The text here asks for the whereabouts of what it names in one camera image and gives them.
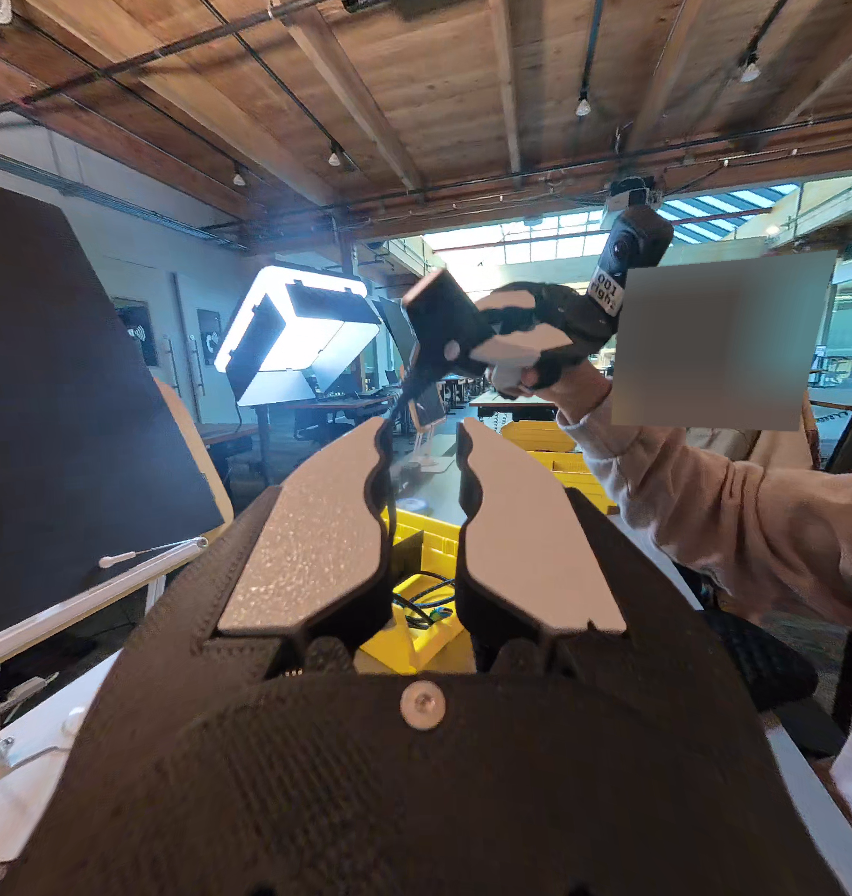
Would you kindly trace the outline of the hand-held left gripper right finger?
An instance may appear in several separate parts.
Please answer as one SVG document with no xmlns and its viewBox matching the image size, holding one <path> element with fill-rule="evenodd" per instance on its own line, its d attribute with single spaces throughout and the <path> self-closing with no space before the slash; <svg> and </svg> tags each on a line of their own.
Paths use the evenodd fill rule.
<svg viewBox="0 0 852 896">
<path fill-rule="evenodd" d="M 478 420 L 457 430 L 456 608 L 481 640 L 554 640 L 626 621 L 563 485 Z"/>
</svg>

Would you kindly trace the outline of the bright softbox light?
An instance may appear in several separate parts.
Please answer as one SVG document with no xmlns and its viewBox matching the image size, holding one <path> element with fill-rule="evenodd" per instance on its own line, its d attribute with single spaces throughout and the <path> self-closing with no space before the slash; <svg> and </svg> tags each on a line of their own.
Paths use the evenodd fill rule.
<svg viewBox="0 0 852 896">
<path fill-rule="evenodd" d="M 363 280 L 263 267 L 224 330 L 214 367 L 241 408 L 312 400 L 375 339 L 381 319 Z"/>
</svg>

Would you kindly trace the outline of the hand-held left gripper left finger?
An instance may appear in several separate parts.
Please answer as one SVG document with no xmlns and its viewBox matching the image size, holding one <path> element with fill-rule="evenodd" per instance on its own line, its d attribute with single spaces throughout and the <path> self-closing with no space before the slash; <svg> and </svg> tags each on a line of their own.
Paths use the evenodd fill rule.
<svg viewBox="0 0 852 896">
<path fill-rule="evenodd" d="M 388 420 L 367 420 L 284 480 L 218 634 L 368 640 L 389 622 L 391 547 L 382 513 L 392 431 Z"/>
</svg>

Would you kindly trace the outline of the black foam pad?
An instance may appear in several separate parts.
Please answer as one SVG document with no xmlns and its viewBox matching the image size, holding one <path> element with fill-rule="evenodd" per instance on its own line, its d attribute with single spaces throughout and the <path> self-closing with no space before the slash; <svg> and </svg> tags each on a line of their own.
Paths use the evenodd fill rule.
<svg viewBox="0 0 852 896">
<path fill-rule="evenodd" d="M 698 612 L 728 653 L 756 711 L 811 698 L 819 683 L 813 664 L 764 629 L 721 609 Z"/>
</svg>

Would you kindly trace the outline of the yellow plastic bin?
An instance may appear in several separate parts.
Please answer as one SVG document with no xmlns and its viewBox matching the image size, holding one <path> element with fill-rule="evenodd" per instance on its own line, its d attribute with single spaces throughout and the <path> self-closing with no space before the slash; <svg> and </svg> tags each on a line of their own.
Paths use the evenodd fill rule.
<svg viewBox="0 0 852 896">
<path fill-rule="evenodd" d="M 588 469 L 574 439 L 555 422 L 510 421 L 499 428 L 499 434 L 548 469 L 563 487 L 577 490 L 605 515 L 620 513 L 619 506 Z"/>
<path fill-rule="evenodd" d="M 390 562 L 394 584 L 401 573 L 425 570 L 455 577 L 460 528 L 399 509 Z M 425 633 L 410 633 L 393 610 L 389 622 L 356 652 L 361 674 L 471 674 L 476 670 L 472 640 L 457 612 Z"/>
</svg>

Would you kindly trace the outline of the white tipped pin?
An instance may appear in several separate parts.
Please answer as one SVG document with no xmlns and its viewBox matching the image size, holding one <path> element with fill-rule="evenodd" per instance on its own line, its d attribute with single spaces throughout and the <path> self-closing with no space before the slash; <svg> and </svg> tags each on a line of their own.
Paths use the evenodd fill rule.
<svg viewBox="0 0 852 896">
<path fill-rule="evenodd" d="M 194 539 L 185 539 L 177 542 L 167 543 L 159 546 L 154 546 L 150 548 L 145 548 L 143 550 L 138 551 L 128 551 L 121 554 L 111 554 L 101 556 L 98 560 L 98 568 L 100 569 L 110 569 L 114 566 L 118 566 L 124 564 L 128 561 L 133 561 L 134 559 L 145 556 L 146 554 L 161 554 L 162 552 L 167 552 L 170 550 L 175 550 L 178 548 L 183 548 L 186 546 L 195 546 L 200 549 L 206 548 L 208 546 L 208 539 L 205 536 L 199 536 Z"/>
</svg>

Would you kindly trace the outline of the person's right forearm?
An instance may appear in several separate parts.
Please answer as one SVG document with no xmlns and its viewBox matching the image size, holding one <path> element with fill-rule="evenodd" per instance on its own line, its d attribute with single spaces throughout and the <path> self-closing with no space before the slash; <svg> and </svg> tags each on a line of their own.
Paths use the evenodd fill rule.
<svg viewBox="0 0 852 896">
<path fill-rule="evenodd" d="M 765 469 L 690 447 L 683 429 L 618 426 L 610 395 L 578 423 L 556 420 L 627 525 L 735 608 L 852 629 L 852 474 Z"/>
</svg>

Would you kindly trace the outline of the person's right hand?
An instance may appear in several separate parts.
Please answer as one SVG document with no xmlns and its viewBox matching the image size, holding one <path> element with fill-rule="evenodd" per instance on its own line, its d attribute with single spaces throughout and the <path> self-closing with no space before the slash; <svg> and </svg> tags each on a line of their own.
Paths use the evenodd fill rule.
<svg viewBox="0 0 852 896">
<path fill-rule="evenodd" d="M 537 395 L 556 406 L 563 415 L 565 425 L 578 423 L 597 409 L 609 396 L 612 387 L 612 380 L 588 360 L 564 365 L 556 380 L 546 387 L 539 387 L 542 370 L 535 366 L 518 371 L 515 382 L 512 376 L 498 366 L 489 372 L 489 380 L 497 392 L 510 398 Z"/>
</svg>

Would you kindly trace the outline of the dark wall poster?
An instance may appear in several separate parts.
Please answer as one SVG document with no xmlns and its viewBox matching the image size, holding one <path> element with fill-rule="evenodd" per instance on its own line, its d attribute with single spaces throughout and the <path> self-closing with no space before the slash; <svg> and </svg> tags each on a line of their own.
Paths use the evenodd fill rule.
<svg viewBox="0 0 852 896">
<path fill-rule="evenodd" d="M 160 366 L 158 342 L 152 325 L 149 304 L 127 297 L 112 297 L 111 302 L 116 308 L 119 319 L 126 327 L 128 335 L 140 351 L 146 366 Z"/>
</svg>

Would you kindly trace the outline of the black panel with wooden rim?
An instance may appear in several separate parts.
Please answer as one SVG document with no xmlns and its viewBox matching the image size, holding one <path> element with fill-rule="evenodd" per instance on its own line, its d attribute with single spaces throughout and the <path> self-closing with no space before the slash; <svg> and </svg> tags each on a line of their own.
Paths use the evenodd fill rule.
<svg viewBox="0 0 852 896">
<path fill-rule="evenodd" d="M 61 209 L 0 187 L 0 633 L 224 521 Z"/>
</svg>

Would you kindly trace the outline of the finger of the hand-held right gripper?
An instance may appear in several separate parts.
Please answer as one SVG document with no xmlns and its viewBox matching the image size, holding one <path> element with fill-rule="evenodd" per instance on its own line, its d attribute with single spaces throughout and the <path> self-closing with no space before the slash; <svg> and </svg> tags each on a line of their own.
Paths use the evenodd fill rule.
<svg viewBox="0 0 852 896">
<path fill-rule="evenodd" d="M 475 307 L 488 319 L 517 319 L 534 314 L 536 297 L 527 286 L 499 287 L 475 301 Z"/>
<path fill-rule="evenodd" d="M 574 347 L 575 343 L 562 330 L 550 325 L 537 325 L 531 330 L 491 336 L 474 348 L 474 361 L 488 367 L 522 369 L 537 364 L 544 352 Z"/>
</svg>

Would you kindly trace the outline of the black adapter box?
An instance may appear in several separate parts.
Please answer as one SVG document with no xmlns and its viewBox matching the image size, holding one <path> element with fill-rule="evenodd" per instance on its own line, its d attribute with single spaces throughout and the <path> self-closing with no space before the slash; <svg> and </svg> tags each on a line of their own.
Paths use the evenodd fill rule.
<svg viewBox="0 0 852 896">
<path fill-rule="evenodd" d="M 487 364 L 472 357 L 495 332 L 446 269 L 419 280 L 401 299 L 415 338 L 403 394 L 417 399 L 447 375 L 480 377 Z"/>
</svg>

